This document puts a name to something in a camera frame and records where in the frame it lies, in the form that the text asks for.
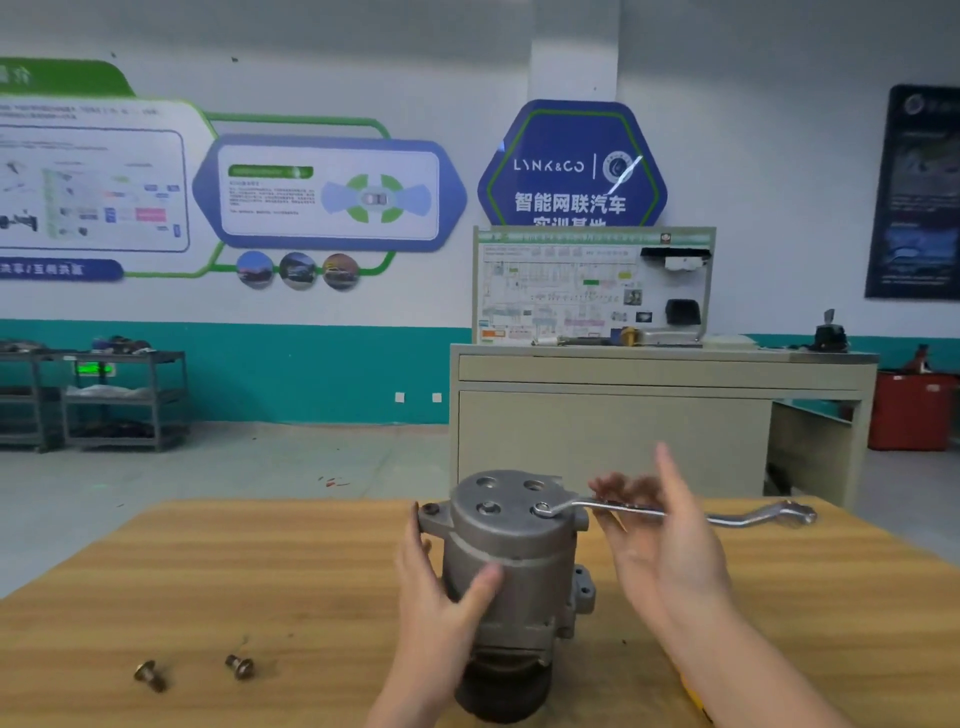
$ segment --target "teal wall stripe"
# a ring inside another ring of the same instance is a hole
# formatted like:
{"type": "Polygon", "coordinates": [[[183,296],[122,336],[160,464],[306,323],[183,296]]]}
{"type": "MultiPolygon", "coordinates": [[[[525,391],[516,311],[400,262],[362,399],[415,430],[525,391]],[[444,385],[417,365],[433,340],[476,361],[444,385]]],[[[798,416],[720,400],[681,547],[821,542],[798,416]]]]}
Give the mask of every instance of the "teal wall stripe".
{"type": "MultiPolygon", "coordinates": [[[[277,423],[446,423],[449,347],[470,340],[469,328],[0,320],[0,339],[56,348],[85,349],[94,338],[114,334],[187,352],[197,419],[277,423]],[[404,404],[394,402],[395,392],[405,393],[404,404]],[[444,401],[434,403],[434,392],[444,401]]],[[[812,338],[812,332],[751,335],[769,347],[812,338]]],[[[880,354],[888,368],[927,343],[934,369],[960,372],[960,338],[854,336],[851,343],[880,354]]],[[[45,371],[64,374],[57,367],[45,371]]],[[[135,386],[134,374],[121,372],[113,383],[135,386]]],[[[19,379],[11,367],[0,368],[0,383],[19,379]]]]}

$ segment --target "bolt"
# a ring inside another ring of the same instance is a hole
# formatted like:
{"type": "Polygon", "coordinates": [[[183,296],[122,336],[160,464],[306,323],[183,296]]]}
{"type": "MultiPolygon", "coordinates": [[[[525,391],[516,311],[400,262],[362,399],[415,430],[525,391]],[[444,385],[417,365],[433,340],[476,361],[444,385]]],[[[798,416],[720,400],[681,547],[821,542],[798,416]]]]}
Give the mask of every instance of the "bolt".
{"type": "Polygon", "coordinates": [[[155,660],[147,660],[136,669],[133,679],[139,683],[146,683],[153,692],[163,692],[167,689],[167,681],[156,674],[155,667],[155,660]]]}
{"type": "Polygon", "coordinates": [[[236,655],[228,655],[224,664],[233,670],[233,677],[237,680],[253,677],[253,660],[249,657],[241,659],[236,655]]]}

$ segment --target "hand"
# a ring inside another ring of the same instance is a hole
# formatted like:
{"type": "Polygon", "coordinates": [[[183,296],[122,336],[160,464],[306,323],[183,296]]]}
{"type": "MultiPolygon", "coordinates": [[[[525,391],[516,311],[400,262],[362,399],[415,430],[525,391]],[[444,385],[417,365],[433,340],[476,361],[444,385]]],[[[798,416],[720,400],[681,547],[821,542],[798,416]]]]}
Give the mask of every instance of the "hand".
{"type": "Polygon", "coordinates": [[[503,569],[487,564],[459,602],[450,601],[420,538],[416,503],[396,551],[400,581],[400,635],[383,692],[368,728],[430,726],[460,683],[477,625],[503,581],[503,569]]]}
{"type": "Polygon", "coordinates": [[[591,480],[600,498],[663,508],[663,523],[627,513],[619,520],[594,511],[603,528],[616,576],[640,618],[662,641],[733,608],[723,547],[686,487],[666,445],[657,445],[659,477],[629,481],[621,473],[591,480]]]}

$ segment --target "white column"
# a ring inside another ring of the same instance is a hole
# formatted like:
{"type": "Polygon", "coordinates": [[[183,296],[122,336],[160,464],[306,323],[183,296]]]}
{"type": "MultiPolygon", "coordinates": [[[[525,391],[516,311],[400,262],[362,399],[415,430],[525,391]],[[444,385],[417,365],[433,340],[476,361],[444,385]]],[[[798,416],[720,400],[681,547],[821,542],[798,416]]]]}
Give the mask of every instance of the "white column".
{"type": "Polygon", "coordinates": [[[620,0],[534,0],[527,98],[614,101],[620,0]]]}

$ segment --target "forearm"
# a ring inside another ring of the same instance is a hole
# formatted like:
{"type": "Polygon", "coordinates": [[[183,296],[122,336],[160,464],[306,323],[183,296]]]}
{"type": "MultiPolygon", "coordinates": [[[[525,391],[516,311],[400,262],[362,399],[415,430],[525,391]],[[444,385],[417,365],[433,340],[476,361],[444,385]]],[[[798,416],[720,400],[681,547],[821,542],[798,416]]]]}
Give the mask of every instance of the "forearm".
{"type": "Polygon", "coordinates": [[[416,690],[400,683],[394,677],[387,679],[364,728],[433,728],[441,711],[426,705],[416,690]]]}
{"type": "Polygon", "coordinates": [[[733,608],[663,644],[720,728],[852,728],[733,608]]]}

